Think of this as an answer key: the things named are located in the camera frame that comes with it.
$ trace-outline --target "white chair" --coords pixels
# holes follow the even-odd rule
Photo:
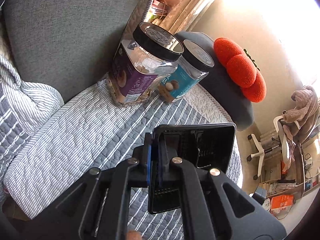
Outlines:
[[[282,119],[283,119],[283,115],[277,116],[275,119],[273,119],[273,124],[274,124],[274,126],[276,128],[276,132],[278,134],[278,139],[275,139],[273,137],[271,139],[273,141],[279,142],[279,144],[277,146],[274,146],[274,147],[271,147],[271,148],[268,148],[268,149],[263,149],[261,143],[257,140],[256,136],[253,133],[248,135],[248,140],[253,139],[253,142],[254,142],[256,148],[258,149],[258,152],[254,153],[254,154],[250,154],[247,157],[247,161],[249,162],[249,161],[252,160],[252,158],[259,156],[258,174],[253,176],[254,180],[257,180],[258,177],[261,176],[261,170],[262,170],[263,160],[264,160],[265,154],[267,154],[269,152],[272,152],[274,149],[276,149],[278,147],[281,147],[282,158],[283,158],[283,161],[284,161],[285,165],[288,164],[288,162],[290,161],[289,160],[290,152],[289,152],[289,145],[288,145],[288,142],[287,142],[287,137],[286,137],[286,135],[284,133],[282,124],[280,122]],[[300,129],[300,125],[299,125],[298,121],[295,121],[294,123],[296,124],[298,129]]]

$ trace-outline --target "purple label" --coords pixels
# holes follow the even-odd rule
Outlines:
[[[137,71],[122,44],[113,60],[112,70],[119,90],[126,98],[139,97],[157,78],[157,75],[142,74]]]

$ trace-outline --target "plastic jar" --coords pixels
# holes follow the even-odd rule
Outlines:
[[[133,40],[123,39],[108,73],[108,85],[120,106],[146,102],[161,80],[177,69],[183,45],[165,29],[142,22]]]
[[[167,103],[181,99],[214,66],[211,56],[199,45],[190,40],[184,40],[182,44],[184,52],[177,61],[177,70],[158,86],[160,95]]]

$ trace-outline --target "stuffed toy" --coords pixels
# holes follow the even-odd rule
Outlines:
[[[261,102],[267,93],[266,83],[248,52],[227,38],[217,38],[213,50],[243,95],[252,102]]]

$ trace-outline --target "metal bolt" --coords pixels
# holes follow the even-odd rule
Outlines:
[[[180,164],[182,163],[182,159],[180,157],[174,157],[172,158],[172,162],[175,164]]]
[[[212,176],[218,176],[218,175],[220,175],[220,170],[217,169],[217,168],[212,168],[212,169],[210,170],[210,174],[211,174]]]
[[[138,162],[138,160],[136,159],[136,158],[130,158],[130,159],[128,159],[128,163],[129,164],[136,164]]]
[[[98,175],[99,172],[100,172],[100,169],[97,168],[97,167],[91,168],[91,169],[89,170],[89,173],[90,173],[91,175]]]

